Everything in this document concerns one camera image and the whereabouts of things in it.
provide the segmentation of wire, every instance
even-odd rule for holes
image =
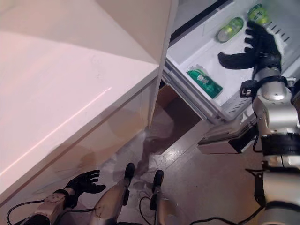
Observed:
[[[255,150],[257,141],[258,141],[258,135],[256,135],[256,137],[255,137],[255,140],[254,140],[254,144],[253,144],[252,150],[253,150],[254,152],[256,152],[256,153],[261,153],[261,152],[263,152],[263,151],[257,151],[257,150]]]
[[[256,174],[254,172],[264,172],[264,170],[252,170],[252,169],[245,169],[248,173],[256,177]]]
[[[139,203],[140,214],[141,214],[142,218],[146,221],[147,224],[152,225],[148,220],[146,220],[146,218],[142,214],[141,203],[142,203],[142,200],[145,199],[145,198],[147,198],[151,201],[151,199],[149,197],[146,197],[146,196],[140,199],[140,203]]]
[[[67,214],[68,212],[91,212],[91,211],[94,211],[96,210],[95,208],[92,208],[92,209],[85,209],[85,210],[73,210],[73,209],[70,209],[70,210],[67,210],[65,212],[63,212],[61,215],[59,215],[59,217],[56,219],[55,221],[55,224],[59,225],[60,224],[60,220],[61,218]]]
[[[205,222],[209,222],[212,220],[220,220],[226,224],[230,224],[230,225],[244,225],[246,223],[248,223],[251,219],[253,219],[261,210],[263,210],[264,206],[259,207],[254,213],[251,214],[251,216],[247,217],[246,219],[238,222],[237,224],[235,222],[232,222],[230,220],[224,219],[222,217],[211,217],[208,219],[201,219],[201,220],[196,220],[192,223],[190,223],[189,225],[193,225],[193,224],[197,224],[197,223],[205,223]]]
[[[262,211],[263,209],[264,209],[264,206],[259,207],[254,213],[252,213],[251,216],[249,216],[248,218],[246,218],[246,219],[240,221],[240,222],[238,223],[238,225],[243,225],[243,224],[245,224],[245,223],[248,223],[251,219],[253,219],[254,217],[256,217],[256,215],[257,215],[260,211]]]
[[[212,221],[212,220],[220,220],[224,223],[227,223],[227,224],[230,224],[230,225],[238,225],[232,221],[229,221],[227,219],[224,219],[224,218],[221,218],[221,217],[211,217],[211,218],[208,218],[208,219],[201,219],[201,220],[196,220],[192,223],[190,223],[189,225],[193,225],[193,224],[197,224],[197,223],[205,223],[205,222],[209,222],[209,221]]]
[[[12,225],[12,223],[10,222],[10,219],[9,219],[9,215],[11,214],[11,212],[14,210],[14,209],[16,209],[16,208],[18,208],[18,207],[20,207],[20,206],[22,206],[22,205],[28,205],[28,204],[33,204],[33,203],[42,203],[42,202],[44,202],[45,200],[43,199],[43,200],[38,200],[38,201],[31,201],[31,202],[23,202],[23,203],[21,203],[21,204],[18,204],[18,205],[15,205],[14,207],[12,207],[8,212],[7,212],[7,215],[6,215],[6,222],[8,223],[8,225]]]
[[[156,224],[156,211],[154,211],[154,225]]]

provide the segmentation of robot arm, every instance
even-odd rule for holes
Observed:
[[[72,179],[64,189],[59,189],[45,198],[43,204],[21,225],[50,225],[54,224],[65,208],[74,208],[78,197],[83,193],[96,194],[105,189],[105,185],[96,185],[99,170],[78,175]]]
[[[264,155],[263,173],[255,179],[255,199],[265,206],[260,225],[300,224],[300,126],[292,105],[294,79],[281,76],[281,55],[264,27],[248,22],[245,53],[218,55],[223,67],[254,68],[240,96],[252,98]]]

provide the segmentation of black glove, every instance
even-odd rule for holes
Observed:
[[[220,64],[228,69],[255,68],[257,73],[266,67],[277,67],[281,71],[281,54],[277,49],[273,35],[253,21],[247,23],[246,34],[253,38],[245,38],[245,42],[253,48],[245,48],[245,53],[226,55],[218,54]]]
[[[75,191],[75,196],[71,198],[72,202],[69,202],[67,205],[71,208],[77,205],[78,197],[83,193],[91,193],[96,194],[103,191],[106,186],[105,185],[96,185],[95,182],[98,182],[98,178],[100,170],[93,170],[86,173],[82,173],[69,181],[65,188],[71,188]]]

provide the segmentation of refrigerator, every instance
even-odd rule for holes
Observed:
[[[262,4],[270,18],[267,31],[274,35],[282,54],[282,75],[300,76],[300,1],[298,0],[219,0],[180,1],[178,13],[184,8],[199,8],[192,18],[177,14],[188,20],[171,35],[162,79],[205,122],[210,130],[198,142],[198,149],[205,154],[242,153],[253,142],[256,118],[251,98],[240,98],[243,81],[250,80],[253,69],[229,70],[218,61],[218,54],[242,53],[247,44],[248,11]],[[240,17],[244,26],[240,32],[225,43],[216,40],[216,34],[233,18]],[[188,74],[195,65],[200,65],[208,75],[223,87],[222,92],[211,98]]]

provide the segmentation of open refrigerator door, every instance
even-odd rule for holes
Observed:
[[[218,54],[244,52],[244,48],[248,46],[244,42],[247,37],[245,24],[248,11],[259,3],[269,16],[267,31],[274,35],[282,54],[282,75],[297,77],[300,68],[300,16],[297,9],[300,3],[294,0],[227,1],[195,24],[188,34],[171,43],[168,49],[164,81],[173,87],[203,120],[212,124],[212,129],[199,142],[203,153],[242,152],[255,136],[253,132],[250,140],[243,140],[247,143],[241,145],[238,150],[232,148],[232,145],[229,146],[230,150],[220,149],[220,142],[227,144],[233,138],[249,136],[249,130],[255,125],[255,116],[251,108],[251,99],[240,98],[239,94],[241,83],[251,79],[253,69],[226,69],[220,65]],[[230,40],[220,43],[216,35],[235,17],[242,18],[244,26]],[[223,90],[215,98],[211,98],[188,75],[187,71],[197,64],[207,71],[214,82],[222,86]],[[218,145],[218,151],[213,150],[213,144]]]

